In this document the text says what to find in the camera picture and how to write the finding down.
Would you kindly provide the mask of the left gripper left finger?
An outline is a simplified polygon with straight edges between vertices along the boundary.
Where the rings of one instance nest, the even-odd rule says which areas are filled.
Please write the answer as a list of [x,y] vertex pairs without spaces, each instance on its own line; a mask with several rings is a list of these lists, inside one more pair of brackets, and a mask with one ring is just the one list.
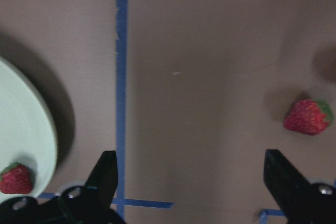
[[104,151],[101,154],[84,186],[96,192],[103,208],[110,208],[117,189],[116,151]]

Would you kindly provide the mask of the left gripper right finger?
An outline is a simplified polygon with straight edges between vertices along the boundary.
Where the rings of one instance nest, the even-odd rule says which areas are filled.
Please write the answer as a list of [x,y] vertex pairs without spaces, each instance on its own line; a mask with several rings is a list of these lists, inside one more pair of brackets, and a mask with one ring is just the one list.
[[309,189],[309,181],[276,149],[267,149],[264,184],[286,218],[295,213],[299,199]]

